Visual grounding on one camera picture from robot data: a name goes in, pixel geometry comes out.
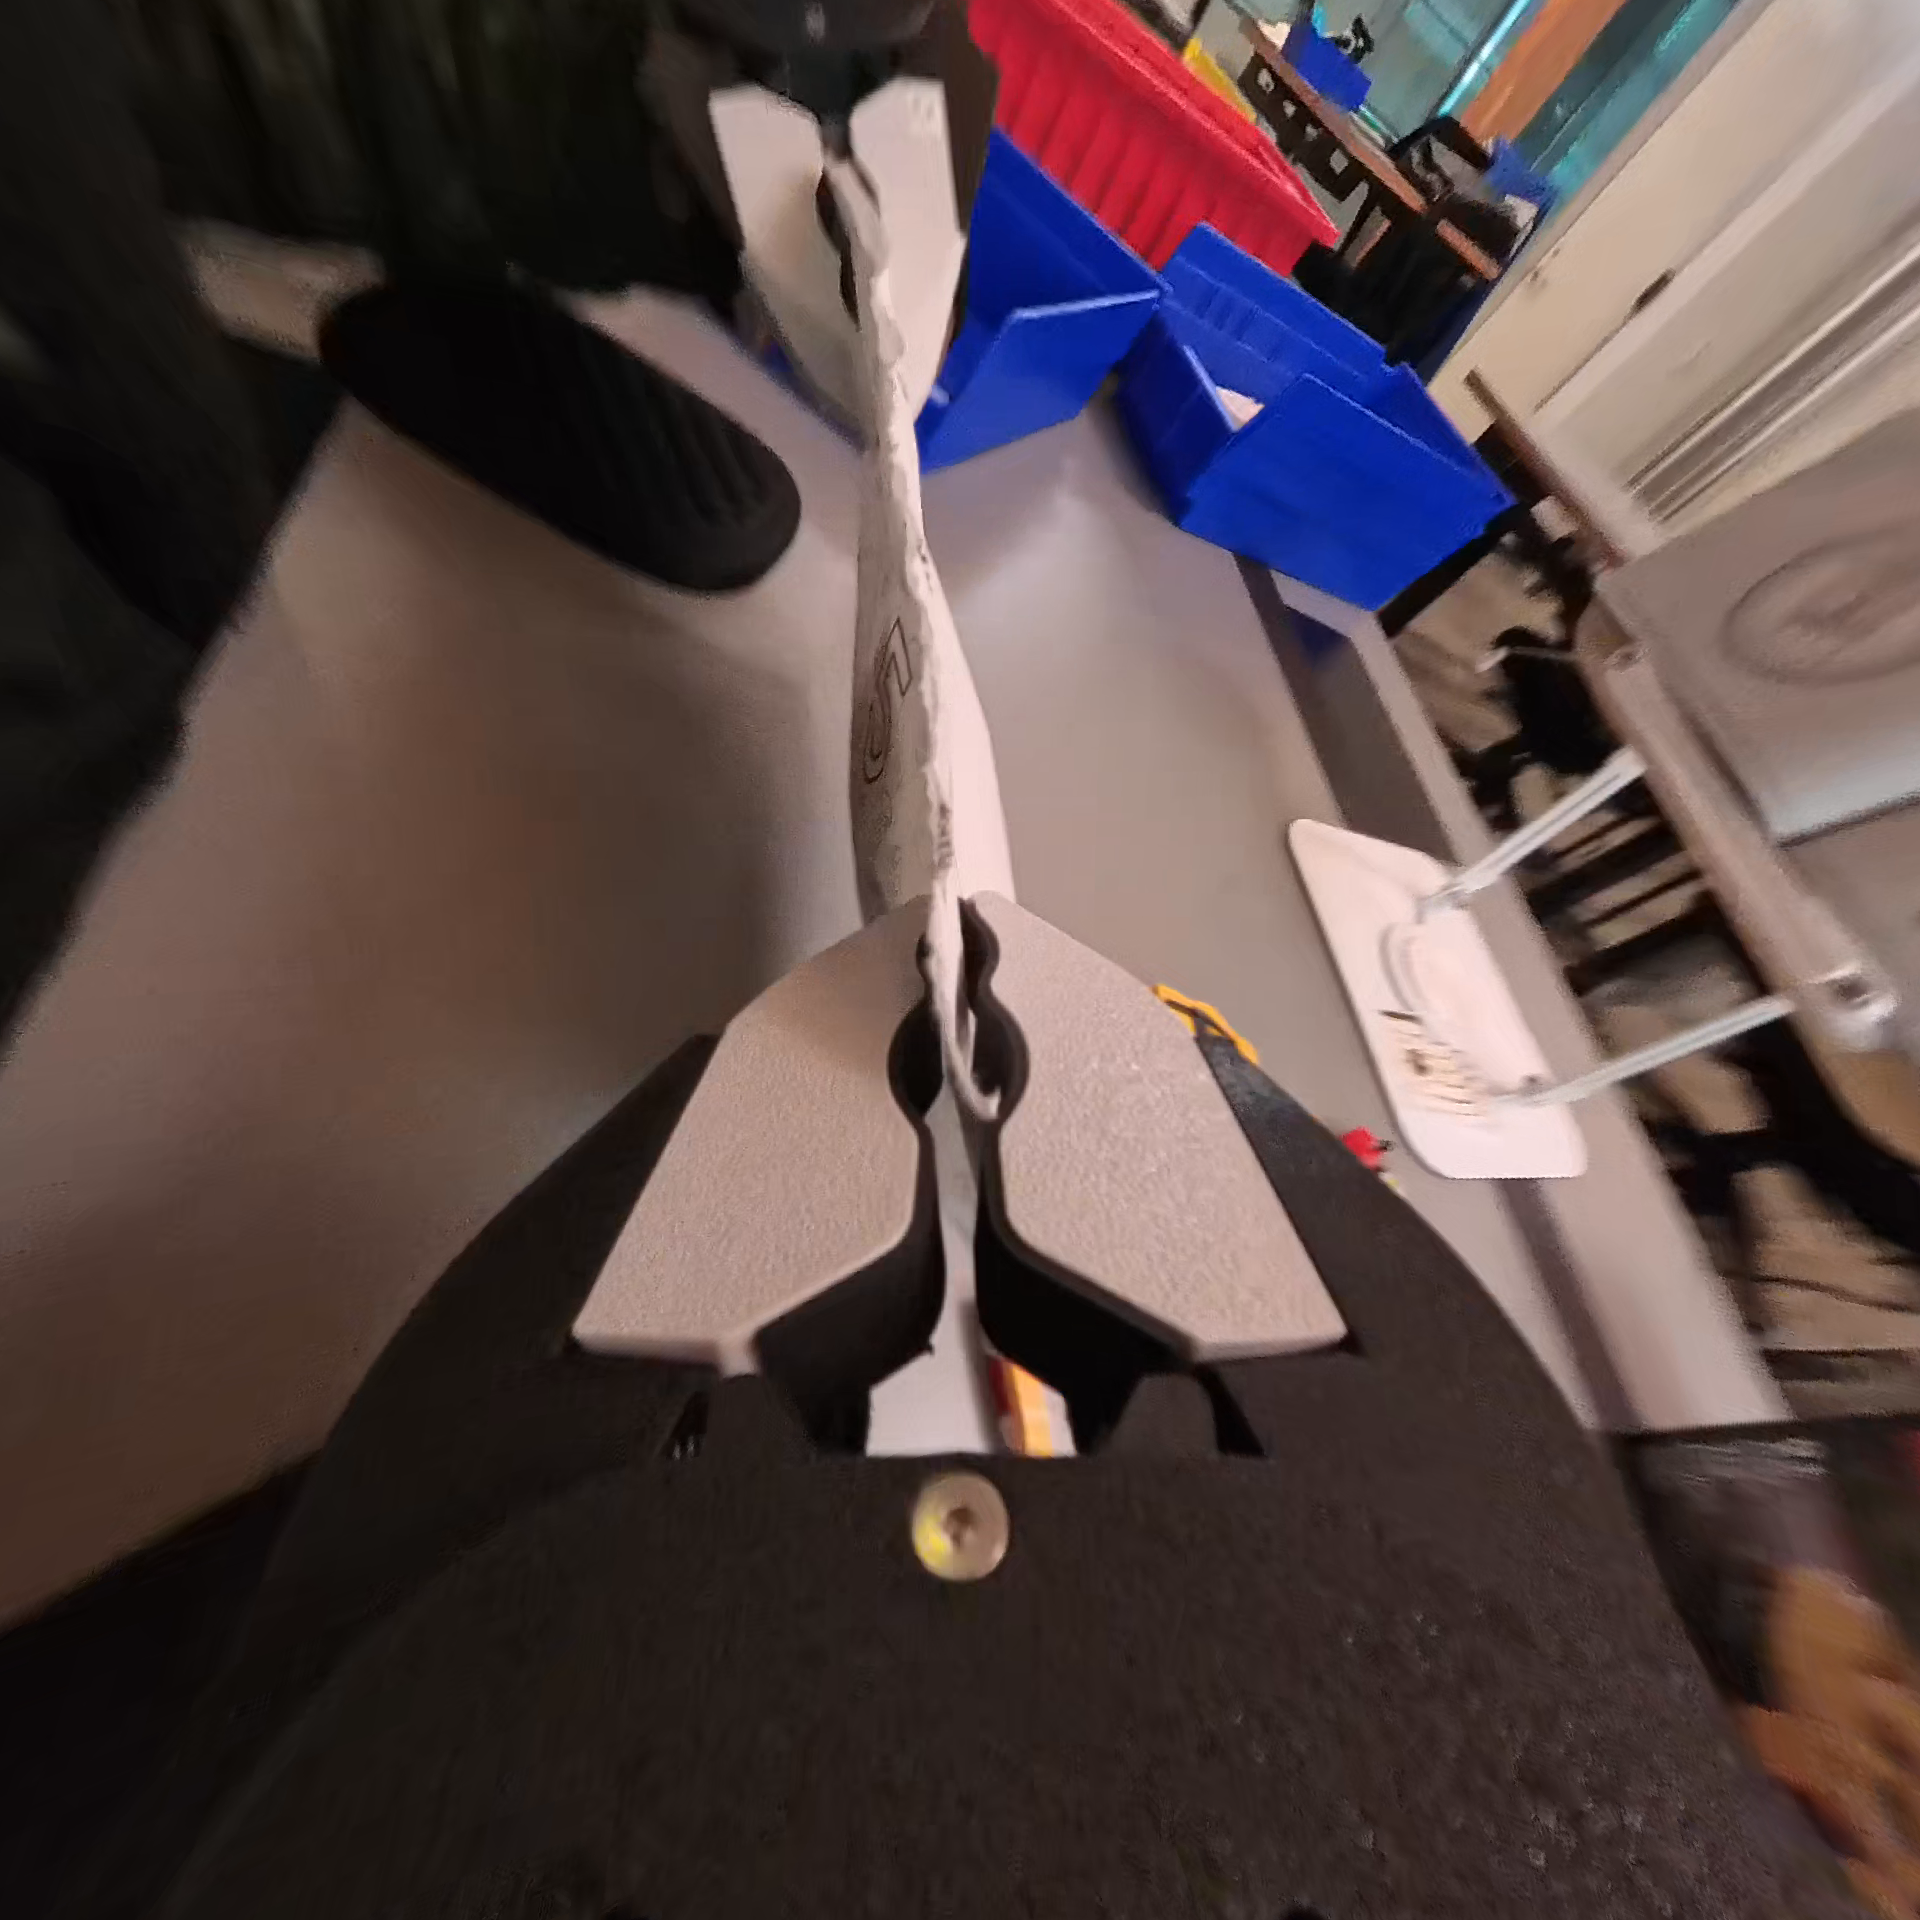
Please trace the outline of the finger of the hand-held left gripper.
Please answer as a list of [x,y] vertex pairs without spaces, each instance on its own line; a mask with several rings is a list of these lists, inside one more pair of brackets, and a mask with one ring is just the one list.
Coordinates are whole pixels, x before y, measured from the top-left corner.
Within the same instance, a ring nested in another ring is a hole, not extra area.
[[923,405],[944,365],[967,259],[958,217],[944,86],[886,81],[848,121],[860,246],[892,319],[888,366],[908,405]]
[[739,264],[763,350],[816,405],[860,405],[857,322],[820,213],[824,131],[759,86],[719,87],[711,131],[739,225]]

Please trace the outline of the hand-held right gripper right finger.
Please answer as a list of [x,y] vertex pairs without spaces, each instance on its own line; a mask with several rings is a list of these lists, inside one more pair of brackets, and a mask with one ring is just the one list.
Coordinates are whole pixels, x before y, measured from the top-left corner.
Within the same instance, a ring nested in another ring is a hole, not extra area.
[[961,907],[976,1058],[976,1317],[1099,1443],[1141,1382],[1343,1344],[1349,1327],[1200,1038],[1008,896]]

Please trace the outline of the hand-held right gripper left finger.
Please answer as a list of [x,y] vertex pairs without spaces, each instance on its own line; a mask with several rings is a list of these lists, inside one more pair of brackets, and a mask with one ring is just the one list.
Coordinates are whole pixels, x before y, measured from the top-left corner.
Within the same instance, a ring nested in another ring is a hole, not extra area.
[[944,1314],[923,929],[902,905],[726,1025],[576,1312],[583,1351],[761,1376],[812,1438],[862,1446]]

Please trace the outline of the white printed paper bag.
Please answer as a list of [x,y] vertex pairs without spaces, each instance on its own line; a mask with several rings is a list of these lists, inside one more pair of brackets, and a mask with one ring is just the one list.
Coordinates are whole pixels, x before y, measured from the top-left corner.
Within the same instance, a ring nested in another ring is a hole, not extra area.
[[976,1063],[961,907],[1013,878],[991,735],[932,562],[879,205],[849,158],[824,182],[848,238],[865,422],[857,494],[848,799],[854,890],[876,922],[918,905],[918,973],[964,1115],[1001,1113]]

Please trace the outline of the person's left forearm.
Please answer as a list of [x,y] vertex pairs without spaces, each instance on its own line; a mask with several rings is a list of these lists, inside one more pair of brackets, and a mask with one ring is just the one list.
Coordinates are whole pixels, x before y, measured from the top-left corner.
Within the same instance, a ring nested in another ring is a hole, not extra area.
[[164,198],[187,221],[391,272],[569,293],[739,288],[688,153],[703,74],[669,6],[112,6]]

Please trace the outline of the yellow lego car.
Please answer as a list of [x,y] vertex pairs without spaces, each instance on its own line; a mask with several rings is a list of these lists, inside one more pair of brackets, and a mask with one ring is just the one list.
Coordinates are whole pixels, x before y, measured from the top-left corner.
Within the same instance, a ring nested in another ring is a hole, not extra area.
[[1167,983],[1157,983],[1151,994],[1188,1030],[1196,1040],[1232,1047],[1247,1066],[1260,1067],[1257,1047],[1217,1013],[1212,1003],[1188,998]]

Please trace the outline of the blue plastic bin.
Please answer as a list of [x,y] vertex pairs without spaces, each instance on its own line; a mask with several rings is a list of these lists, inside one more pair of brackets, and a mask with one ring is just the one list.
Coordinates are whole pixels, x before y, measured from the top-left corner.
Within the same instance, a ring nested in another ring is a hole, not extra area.
[[1135,253],[995,131],[976,187],[961,322],[918,411],[939,474],[1076,418],[1160,304]]
[[1120,424],[1193,538],[1377,613],[1517,501],[1427,386],[1193,227],[1117,369]]

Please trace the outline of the red plastic bin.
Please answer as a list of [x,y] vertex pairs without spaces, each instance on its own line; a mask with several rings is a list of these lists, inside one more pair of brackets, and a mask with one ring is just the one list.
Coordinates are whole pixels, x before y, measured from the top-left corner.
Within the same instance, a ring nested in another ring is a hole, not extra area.
[[996,131],[1151,271],[1208,227],[1288,278],[1337,230],[1260,123],[1115,2],[969,2]]

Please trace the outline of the small sticker sheet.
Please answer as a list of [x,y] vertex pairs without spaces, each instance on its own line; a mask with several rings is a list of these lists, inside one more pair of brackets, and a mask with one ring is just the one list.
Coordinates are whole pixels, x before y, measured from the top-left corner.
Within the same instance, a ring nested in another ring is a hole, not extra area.
[[1440,1120],[1481,1120],[1488,1089],[1471,1061],[1440,1040],[1413,1013],[1380,1010],[1380,1072],[1393,1113],[1424,1113]]

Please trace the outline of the metal stand with round base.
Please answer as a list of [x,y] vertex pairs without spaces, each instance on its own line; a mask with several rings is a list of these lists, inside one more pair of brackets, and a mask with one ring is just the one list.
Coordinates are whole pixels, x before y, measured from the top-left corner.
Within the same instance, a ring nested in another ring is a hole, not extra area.
[[1473,981],[1473,973],[1465,935],[1453,934],[1453,927],[1467,923],[1471,899],[1631,784],[1653,791],[1697,870],[1715,883],[1719,902],[1758,919],[1759,934],[1771,935],[1773,992],[1569,1080],[1550,1082],[1535,1072],[1510,1089],[1488,1089],[1483,1103],[1510,1112],[1572,1106],[1785,1021],[1811,1023],[1843,1050],[1881,1050],[1902,1008],[1889,977],[1788,873],[1782,856],[1734,800],[1733,787],[1696,752],[1673,745],[1615,751],[1581,784],[1388,922],[1377,946],[1383,974],[1424,1032],[1452,1047],[1465,1066],[1481,1071],[1467,1030],[1455,1023],[1465,1008],[1455,992]]

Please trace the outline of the wooden table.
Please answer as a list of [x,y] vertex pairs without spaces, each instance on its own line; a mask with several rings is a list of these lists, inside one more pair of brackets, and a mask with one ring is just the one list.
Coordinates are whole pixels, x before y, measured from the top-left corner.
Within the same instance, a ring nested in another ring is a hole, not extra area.
[[1339,111],[1284,59],[1283,38],[1269,23],[1245,19],[1238,26],[1251,59],[1241,81],[1251,89],[1254,119],[1272,138],[1279,157],[1335,207],[1363,195],[1359,215],[1339,243],[1352,266],[1383,232],[1431,233],[1477,286],[1489,286],[1501,264],[1477,247],[1467,233],[1435,213],[1435,205],[1404,177],[1363,121]]

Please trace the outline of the person's dark jacket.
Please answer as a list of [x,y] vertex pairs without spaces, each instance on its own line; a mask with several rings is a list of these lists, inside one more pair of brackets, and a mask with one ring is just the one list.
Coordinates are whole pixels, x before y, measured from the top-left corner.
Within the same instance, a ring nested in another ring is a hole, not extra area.
[[109,6],[1,6],[1,1023],[177,755],[292,485],[201,299]]

